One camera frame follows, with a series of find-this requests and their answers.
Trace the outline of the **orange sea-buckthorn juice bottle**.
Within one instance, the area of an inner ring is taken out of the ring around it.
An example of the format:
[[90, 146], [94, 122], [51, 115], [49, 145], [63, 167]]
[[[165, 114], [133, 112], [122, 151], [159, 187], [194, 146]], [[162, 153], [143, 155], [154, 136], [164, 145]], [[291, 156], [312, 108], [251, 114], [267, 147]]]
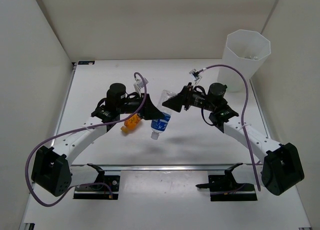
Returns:
[[124, 122], [123, 126], [120, 128], [122, 133], [124, 133], [124, 134], [133, 133], [137, 129], [137, 127], [139, 126], [141, 120], [142, 119], [139, 117], [138, 114], [134, 114], [132, 117], [127, 119]]

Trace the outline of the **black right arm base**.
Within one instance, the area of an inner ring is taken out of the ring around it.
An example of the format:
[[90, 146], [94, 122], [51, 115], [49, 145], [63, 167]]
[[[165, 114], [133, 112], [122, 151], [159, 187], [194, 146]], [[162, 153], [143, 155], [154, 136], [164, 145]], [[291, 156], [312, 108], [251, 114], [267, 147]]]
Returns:
[[233, 173], [247, 166], [237, 163], [224, 170], [223, 175], [209, 175], [208, 183], [196, 185], [197, 189], [209, 189], [211, 201], [257, 201], [254, 184], [236, 180]]

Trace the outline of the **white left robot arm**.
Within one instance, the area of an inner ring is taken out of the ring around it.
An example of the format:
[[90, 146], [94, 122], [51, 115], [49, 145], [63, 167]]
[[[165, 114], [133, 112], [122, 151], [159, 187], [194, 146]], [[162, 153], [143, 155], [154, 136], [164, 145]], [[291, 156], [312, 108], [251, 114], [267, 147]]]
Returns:
[[106, 98], [83, 124], [84, 130], [69, 134], [51, 148], [42, 146], [35, 154], [31, 179], [58, 197], [74, 185], [88, 184], [99, 190], [105, 184], [104, 171], [92, 163], [73, 167], [74, 160], [96, 139], [110, 131], [121, 114], [138, 114], [144, 120], [164, 119], [164, 114], [152, 103], [149, 94], [126, 94], [122, 83], [110, 85]]

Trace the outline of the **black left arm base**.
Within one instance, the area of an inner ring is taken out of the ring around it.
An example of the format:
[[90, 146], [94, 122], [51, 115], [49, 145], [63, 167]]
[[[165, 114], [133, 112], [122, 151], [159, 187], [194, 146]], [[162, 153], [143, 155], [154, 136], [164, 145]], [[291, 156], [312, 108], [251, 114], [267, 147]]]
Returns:
[[119, 196], [120, 171], [105, 170], [88, 163], [70, 167], [74, 199], [117, 200]]

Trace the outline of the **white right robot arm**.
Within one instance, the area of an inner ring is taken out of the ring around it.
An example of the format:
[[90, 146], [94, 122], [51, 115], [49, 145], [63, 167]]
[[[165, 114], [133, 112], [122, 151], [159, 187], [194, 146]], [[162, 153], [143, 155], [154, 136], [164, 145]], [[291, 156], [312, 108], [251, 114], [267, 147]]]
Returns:
[[173, 111], [197, 107], [208, 110], [210, 125], [232, 137], [261, 162], [260, 165], [237, 163], [224, 171], [221, 180], [214, 183], [196, 185], [197, 188], [226, 187], [234, 191], [242, 184], [254, 184], [265, 187], [270, 193], [279, 196], [304, 177], [297, 148], [291, 144], [281, 144], [246, 124], [224, 98], [227, 86], [212, 83], [205, 93], [203, 87], [184, 86], [181, 92], [165, 100], [162, 105]]

